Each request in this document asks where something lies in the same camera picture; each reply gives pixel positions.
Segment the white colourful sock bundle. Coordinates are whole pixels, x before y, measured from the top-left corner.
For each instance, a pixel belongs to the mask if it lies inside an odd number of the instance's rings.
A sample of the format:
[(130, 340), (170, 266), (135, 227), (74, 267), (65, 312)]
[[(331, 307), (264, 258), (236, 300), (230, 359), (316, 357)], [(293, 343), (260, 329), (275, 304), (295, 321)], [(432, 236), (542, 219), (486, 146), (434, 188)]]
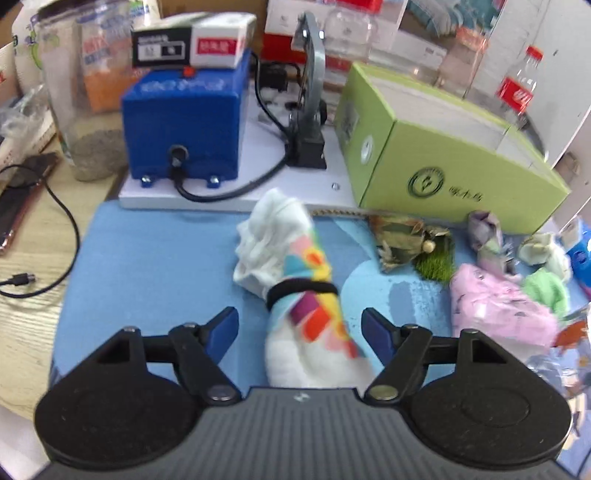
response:
[(374, 371), (346, 327), (332, 266), (304, 204), (267, 191), (238, 225), (238, 237), (233, 279), (270, 315), (264, 341), (270, 386), (365, 392)]

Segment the blue table mat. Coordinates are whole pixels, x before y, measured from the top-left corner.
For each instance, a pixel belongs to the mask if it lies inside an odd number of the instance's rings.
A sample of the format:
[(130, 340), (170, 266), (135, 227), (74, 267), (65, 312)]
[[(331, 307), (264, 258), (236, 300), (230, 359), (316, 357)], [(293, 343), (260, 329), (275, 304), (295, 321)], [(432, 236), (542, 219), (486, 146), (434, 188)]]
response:
[[(56, 331), (50, 379), (58, 382), (120, 328), (164, 334), (184, 322), (202, 323), (225, 307), (239, 315), (235, 344), (223, 371), (242, 391), (258, 396), (266, 384), (263, 301), (233, 282), (242, 215), (197, 211), (127, 210), (102, 204), (69, 277)], [(363, 309), (396, 323), (443, 334), (451, 329), (450, 295), (412, 267), (381, 272), (374, 239), (359, 218), (315, 219), (318, 240), (342, 295), (342, 313), (359, 335)], [(238, 444), (232, 465), (217, 440), (190, 441), (170, 466), (147, 470), (150, 479), (466, 479), (466, 468), (430, 455), (391, 417), (352, 411), (351, 395), (312, 396), (298, 402), (266, 400), (283, 430), (256, 440), (256, 429), (235, 417), (222, 429)]]

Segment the camouflage sock bundle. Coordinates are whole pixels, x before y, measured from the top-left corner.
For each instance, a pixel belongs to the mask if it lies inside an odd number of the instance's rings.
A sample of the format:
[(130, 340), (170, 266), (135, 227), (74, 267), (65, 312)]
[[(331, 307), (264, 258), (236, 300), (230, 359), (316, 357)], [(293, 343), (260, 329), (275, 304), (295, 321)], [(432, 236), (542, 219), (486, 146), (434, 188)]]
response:
[(456, 270), (455, 242), (448, 228), (401, 215), (372, 215), (368, 223), (383, 273), (412, 265), (425, 280), (451, 281)]

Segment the pink sock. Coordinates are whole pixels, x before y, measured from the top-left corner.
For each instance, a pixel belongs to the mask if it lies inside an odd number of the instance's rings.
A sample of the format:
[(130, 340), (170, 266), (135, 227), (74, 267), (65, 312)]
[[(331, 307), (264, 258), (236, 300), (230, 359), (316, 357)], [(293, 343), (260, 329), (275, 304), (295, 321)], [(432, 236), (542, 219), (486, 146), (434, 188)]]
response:
[(472, 264), (463, 264), (450, 282), (451, 323), (458, 337), (475, 329), (503, 338), (549, 348), (558, 332), (551, 310), (532, 300), (518, 285)]

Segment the grey patterned sock bundle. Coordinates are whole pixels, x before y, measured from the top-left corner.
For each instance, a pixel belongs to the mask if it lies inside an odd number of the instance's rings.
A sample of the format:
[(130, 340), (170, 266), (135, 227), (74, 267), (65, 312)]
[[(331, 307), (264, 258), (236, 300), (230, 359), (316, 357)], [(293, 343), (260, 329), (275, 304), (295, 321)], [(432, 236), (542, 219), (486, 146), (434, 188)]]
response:
[(499, 219), (492, 212), (477, 210), (468, 215), (467, 227), (478, 266), (500, 279), (519, 283), (522, 276), (517, 272), (514, 248), (504, 240)]

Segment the green fluffy sock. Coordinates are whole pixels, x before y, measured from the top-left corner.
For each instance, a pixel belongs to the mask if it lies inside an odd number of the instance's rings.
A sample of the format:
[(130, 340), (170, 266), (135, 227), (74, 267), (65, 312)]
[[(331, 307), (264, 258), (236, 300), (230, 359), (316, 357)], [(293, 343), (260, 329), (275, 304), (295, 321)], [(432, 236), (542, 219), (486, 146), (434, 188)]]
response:
[(545, 305), (557, 318), (570, 311), (569, 292), (558, 275), (542, 267), (524, 278), (522, 291), (533, 301)]

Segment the blue tissue pack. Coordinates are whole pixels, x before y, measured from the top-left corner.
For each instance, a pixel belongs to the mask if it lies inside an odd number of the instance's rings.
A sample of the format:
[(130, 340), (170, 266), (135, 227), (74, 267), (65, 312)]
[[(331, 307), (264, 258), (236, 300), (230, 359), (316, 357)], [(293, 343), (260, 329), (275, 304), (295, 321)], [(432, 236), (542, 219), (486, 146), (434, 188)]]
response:
[(577, 280), (587, 298), (591, 296), (591, 258), (590, 234), (586, 232), (582, 239), (569, 251), (573, 277)]

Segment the green cardboard box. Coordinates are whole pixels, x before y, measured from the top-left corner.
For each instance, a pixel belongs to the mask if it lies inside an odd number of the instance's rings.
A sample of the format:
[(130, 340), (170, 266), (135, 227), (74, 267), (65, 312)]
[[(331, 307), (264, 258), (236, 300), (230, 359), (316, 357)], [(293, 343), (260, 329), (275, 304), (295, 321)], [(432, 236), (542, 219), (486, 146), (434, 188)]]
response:
[(531, 234), (570, 189), (513, 125), (468, 101), (355, 63), (335, 111), (353, 197), (365, 210), (462, 223), (474, 211)]

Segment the blue F-400 machine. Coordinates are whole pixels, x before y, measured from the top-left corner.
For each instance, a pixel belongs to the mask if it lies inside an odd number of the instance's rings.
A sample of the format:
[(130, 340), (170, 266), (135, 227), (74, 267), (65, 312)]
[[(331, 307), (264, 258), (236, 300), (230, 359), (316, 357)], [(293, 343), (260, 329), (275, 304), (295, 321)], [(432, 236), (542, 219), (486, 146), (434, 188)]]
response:
[(189, 179), (238, 177), (249, 103), (250, 52), (235, 69), (153, 70), (121, 99), (131, 177), (167, 178), (172, 158)]

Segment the black smartphone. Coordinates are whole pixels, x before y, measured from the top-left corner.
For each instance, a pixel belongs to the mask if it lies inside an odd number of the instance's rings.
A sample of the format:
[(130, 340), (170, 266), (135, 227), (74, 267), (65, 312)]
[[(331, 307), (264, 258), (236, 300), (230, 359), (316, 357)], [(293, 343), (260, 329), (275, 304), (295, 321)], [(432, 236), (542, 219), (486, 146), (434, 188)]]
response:
[(52, 173), (59, 162), (54, 153), (29, 156), (9, 169), (10, 181), (1, 192), (1, 255), (5, 255), (16, 237), (25, 214), (34, 203), (41, 178)]

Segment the red-label cola bottle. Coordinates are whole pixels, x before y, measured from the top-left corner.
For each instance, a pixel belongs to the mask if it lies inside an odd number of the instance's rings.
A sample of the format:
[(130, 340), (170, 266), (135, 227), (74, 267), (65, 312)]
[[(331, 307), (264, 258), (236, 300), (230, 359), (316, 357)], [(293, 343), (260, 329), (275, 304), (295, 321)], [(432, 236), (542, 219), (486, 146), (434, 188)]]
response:
[(538, 69), (543, 52), (529, 45), (524, 56), (511, 66), (503, 77), (497, 91), (501, 116), (516, 127), (525, 122), (526, 113), (538, 83)]

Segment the black and white carton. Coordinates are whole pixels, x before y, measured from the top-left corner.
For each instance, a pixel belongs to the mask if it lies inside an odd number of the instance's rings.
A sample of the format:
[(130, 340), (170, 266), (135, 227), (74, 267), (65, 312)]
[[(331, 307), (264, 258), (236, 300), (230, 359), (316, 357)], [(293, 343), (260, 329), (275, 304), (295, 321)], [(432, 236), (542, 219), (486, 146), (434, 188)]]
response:
[(132, 66), (235, 69), (255, 32), (252, 13), (173, 15), (132, 31)]

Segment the tall clear plastic container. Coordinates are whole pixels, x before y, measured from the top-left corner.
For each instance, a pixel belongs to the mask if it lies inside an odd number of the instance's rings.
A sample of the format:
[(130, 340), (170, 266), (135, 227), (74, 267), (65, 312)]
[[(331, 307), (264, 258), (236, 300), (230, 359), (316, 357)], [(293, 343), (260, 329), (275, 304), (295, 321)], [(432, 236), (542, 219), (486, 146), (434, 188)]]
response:
[(65, 160), (79, 181), (102, 180), (126, 163), (120, 108), (94, 113), (81, 71), (77, 19), (99, 1), (53, 1), (38, 12), (43, 79)]

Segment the red-capped clear plastic jar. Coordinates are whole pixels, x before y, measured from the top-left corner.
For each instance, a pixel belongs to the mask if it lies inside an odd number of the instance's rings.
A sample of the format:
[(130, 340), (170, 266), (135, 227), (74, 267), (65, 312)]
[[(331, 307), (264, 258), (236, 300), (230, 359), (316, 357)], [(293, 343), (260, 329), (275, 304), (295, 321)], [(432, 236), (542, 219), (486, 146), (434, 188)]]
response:
[(367, 62), (378, 32), (380, 0), (341, 0), (325, 17), (325, 51), (342, 62)]

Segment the orange tissue pack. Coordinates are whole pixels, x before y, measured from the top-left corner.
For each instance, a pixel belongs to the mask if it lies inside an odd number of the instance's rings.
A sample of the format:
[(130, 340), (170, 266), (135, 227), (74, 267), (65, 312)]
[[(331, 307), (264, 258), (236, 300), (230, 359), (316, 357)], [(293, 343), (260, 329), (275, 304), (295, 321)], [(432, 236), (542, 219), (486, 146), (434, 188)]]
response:
[(159, 18), (154, 1), (99, 1), (77, 19), (81, 71), (92, 112), (118, 110), (122, 95), (145, 74), (132, 66), (131, 33)]

